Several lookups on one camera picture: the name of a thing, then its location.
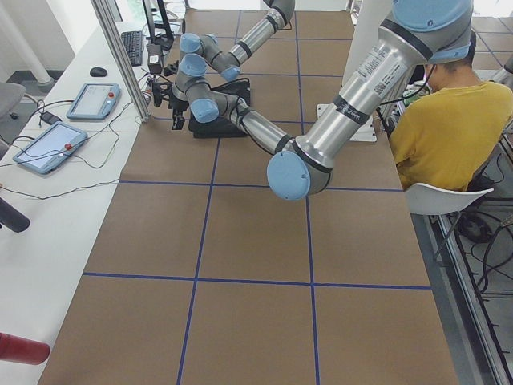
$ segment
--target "keyboard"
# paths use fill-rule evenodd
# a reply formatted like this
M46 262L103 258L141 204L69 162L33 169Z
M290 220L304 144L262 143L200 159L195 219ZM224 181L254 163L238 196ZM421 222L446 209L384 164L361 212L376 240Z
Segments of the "keyboard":
M130 30L121 34L132 67L143 63L143 39L143 32L140 30Z

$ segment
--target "yellow shirt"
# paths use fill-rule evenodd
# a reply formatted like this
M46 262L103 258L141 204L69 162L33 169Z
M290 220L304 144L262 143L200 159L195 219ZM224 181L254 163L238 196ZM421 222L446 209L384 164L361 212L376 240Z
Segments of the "yellow shirt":
M443 88L411 104L390 136L404 189L465 191L513 115L513 92L492 82Z

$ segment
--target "table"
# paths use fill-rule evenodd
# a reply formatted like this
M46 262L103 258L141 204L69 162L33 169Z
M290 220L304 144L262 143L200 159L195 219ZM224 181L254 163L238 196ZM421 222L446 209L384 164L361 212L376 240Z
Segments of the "table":
M119 27L120 30L130 30L135 26L124 23ZM105 67L107 77L90 77L89 70L95 66ZM143 75L140 67L135 69L135 75L138 78ZM123 88L123 80L100 29L71 62L46 97L46 103L73 99L85 82L119 83ZM122 92L112 116L119 114L129 102L129 94ZM68 103L50 106L47 111L68 121L66 112L69 106ZM103 122L71 124L93 136L112 116ZM45 197L80 186L116 180L139 130L137 119L135 109L128 107L113 123L112 127L120 139L108 162L99 170L89 168L76 158L67 160L48 176L11 165L0 168L0 183L15 191ZM46 127L43 123L40 128L38 117L33 117L22 134L35 137ZM87 141L76 155L99 165L105 160L115 138L115 134L107 129ZM11 148L0 164L11 164L12 156L18 151ZM2 332L53 345L114 191L115 184L108 184L47 201L0 191L0 197L31 220L30 227L23 233L0 230ZM37 383L43 369L44 364L32 367L0 362L0 378L10 379L12 384L33 384Z
M263 16L186 19L230 47ZM352 35L347 13L296 12L243 67L252 106L307 130ZM329 189L288 202L248 138L194 140L165 107L153 115L41 385L458 383L386 136L347 144Z

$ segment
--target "white mounting plate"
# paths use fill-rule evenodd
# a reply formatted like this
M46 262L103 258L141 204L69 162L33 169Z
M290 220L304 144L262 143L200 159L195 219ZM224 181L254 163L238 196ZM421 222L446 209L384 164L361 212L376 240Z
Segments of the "white mounting plate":
M318 104L317 105L317 118L319 119L329 104ZM351 142L375 142L378 140L374 127L372 127L372 117L361 126L358 131L349 139Z

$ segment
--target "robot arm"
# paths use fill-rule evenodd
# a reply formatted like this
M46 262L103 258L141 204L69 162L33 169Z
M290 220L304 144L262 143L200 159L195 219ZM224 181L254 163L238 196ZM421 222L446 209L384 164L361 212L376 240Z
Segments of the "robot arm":
M295 0L265 0L265 4L269 6L267 15L229 52L223 52L217 46L217 38L213 34L184 34L180 40L181 58L186 54L203 56L208 65L225 80L234 80L240 74L240 65L251 58L271 36L289 24L293 16Z
M240 65L248 60L271 36L289 24L293 16L295 0L265 0L265 4L269 6L267 15L233 46L229 52L223 52L218 47L217 38L213 34L204 34L202 36L195 34L182 35L180 39L180 66L184 67L181 63L186 56L199 55L204 58L210 67L221 74L225 80L234 80L240 74ZM173 109L173 129L181 129L184 125L182 113L187 110L189 103L192 102L186 96L190 86L191 84L177 80L172 84L168 92L170 106ZM208 112L203 113L196 110L198 106L206 107ZM215 109L212 103L208 102L196 103L195 107L191 106L192 113L194 113L196 118L201 115L210 116L215 114L214 111L210 111L212 108ZM200 118L198 121L207 123L210 120L202 120Z
M180 98L191 103L198 121L206 123L219 114L226 116L274 153L267 169L269 186L279 197L301 199L328 185L342 146L410 68L467 55L471 15L472 0L394 0L392 12L379 27L376 46L310 131L297 138L288 136L241 99L212 92L204 79L206 64L201 67L198 54L184 56L176 87L182 93ZM249 34L256 37L259 30L255 27ZM255 38L259 43L253 47L259 47L265 39ZM239 44L228 54L241 54L240 49L245 51ZM238 59L249 56L240 55Z

